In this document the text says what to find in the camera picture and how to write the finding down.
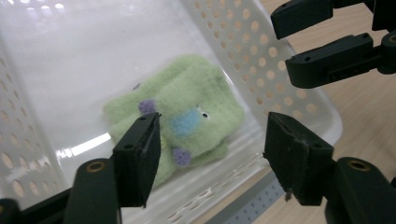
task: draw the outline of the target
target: purple spot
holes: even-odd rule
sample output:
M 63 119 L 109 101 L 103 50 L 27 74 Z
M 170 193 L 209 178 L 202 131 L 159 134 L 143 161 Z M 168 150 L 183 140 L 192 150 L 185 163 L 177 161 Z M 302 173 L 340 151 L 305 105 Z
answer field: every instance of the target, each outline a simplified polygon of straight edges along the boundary
M 134 90 L 137 90 L 137 88 L 139 88 L 140 87 L 140 83 L 137 83 L 137 85 L 136 86 L 134 86 L 134 88 L 132 89 L 133 91 Z
M 139 103 L 138 108 L 139 108 L 140 113 L 142 113 L 143 115 L 154 113 L 155 112 L 155 101 L 153 99 L 147 99 L 147 100 L 141 101 Z
M 191 163 L 191 154 L 188 150 L 177 147 L 173 150 L 173 156 L 176 164 L 180 167 L 187 166 Z

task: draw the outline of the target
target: gray metal strip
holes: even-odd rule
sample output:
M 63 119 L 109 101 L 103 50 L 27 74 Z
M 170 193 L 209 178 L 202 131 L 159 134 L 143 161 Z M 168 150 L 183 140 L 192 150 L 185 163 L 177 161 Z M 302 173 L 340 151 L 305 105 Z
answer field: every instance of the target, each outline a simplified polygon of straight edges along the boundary
M 274 172 L 271 172 L 207 223 L 252 223 L 284 194 Z

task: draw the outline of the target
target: plush toy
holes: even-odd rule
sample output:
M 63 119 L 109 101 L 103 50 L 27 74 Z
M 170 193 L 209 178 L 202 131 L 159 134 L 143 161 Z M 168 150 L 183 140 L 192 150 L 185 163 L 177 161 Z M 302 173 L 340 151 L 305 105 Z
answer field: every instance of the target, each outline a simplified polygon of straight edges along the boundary
M 115 143 L 140 116 L 161 114 L 162 154 L 155 187 L 176 169 L 224 157 L 225 137 L 244 119 L 223 72 L 197 55 L 176 59 L 104 110 L 113 123 L 109 132 Z

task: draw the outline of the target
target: white plastic basket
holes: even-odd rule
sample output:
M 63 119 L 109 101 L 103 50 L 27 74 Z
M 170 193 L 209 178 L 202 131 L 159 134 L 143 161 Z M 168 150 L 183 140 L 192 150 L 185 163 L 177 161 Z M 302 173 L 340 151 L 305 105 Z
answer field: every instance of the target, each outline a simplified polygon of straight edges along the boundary
M 197 53 L 218 63 L 246 111 L 223 160 L 180 172 L 124 223 L 186 223 L 268 163 L 267 114 L 289 114 L 333 144 L 341 119 L 320 89 L 290 85 L 267 12 L 242 0 L 0 1 L 0 197 L 22 208 L 70 188 L 77 168 L 109 157 L 105 102 Z

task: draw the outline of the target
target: wooden surface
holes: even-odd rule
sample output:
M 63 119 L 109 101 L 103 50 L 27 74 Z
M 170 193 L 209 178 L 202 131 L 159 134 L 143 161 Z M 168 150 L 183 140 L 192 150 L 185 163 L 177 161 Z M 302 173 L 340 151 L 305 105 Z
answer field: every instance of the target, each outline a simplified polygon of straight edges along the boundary
M 272 13 L 285 0 L 261 0 Z M 324 21 L 298 34 L 288 37 L 294 49 L 303 52 L 321 47 L 346 35 L 369 33 L 380 44 L 386 32 L 371 31 L 373 14 L 359 4 L 334 11 L 331 20 Z M 342 80 L 323 89 L 332 99 L 343 120 L 343 135 L 335 145 L 333 158 L 356 157 L 371 162 L 378 167 L 388 180 L 396 176 L 396 75 L 384 76 L 376 70 L 368 74 Z M 252 186 L 258 178 L 255 175 L 244 187 L 230 198 L 223 200 L 196 223 L 203 223 L 214 216 L 233 198 L 238 197 L 248 185 Z M 323 200 L 320 207 L 302 207 L 295 199 L 287 203 L 279 199 L 254 223 L 315 223 L 325 224 Z

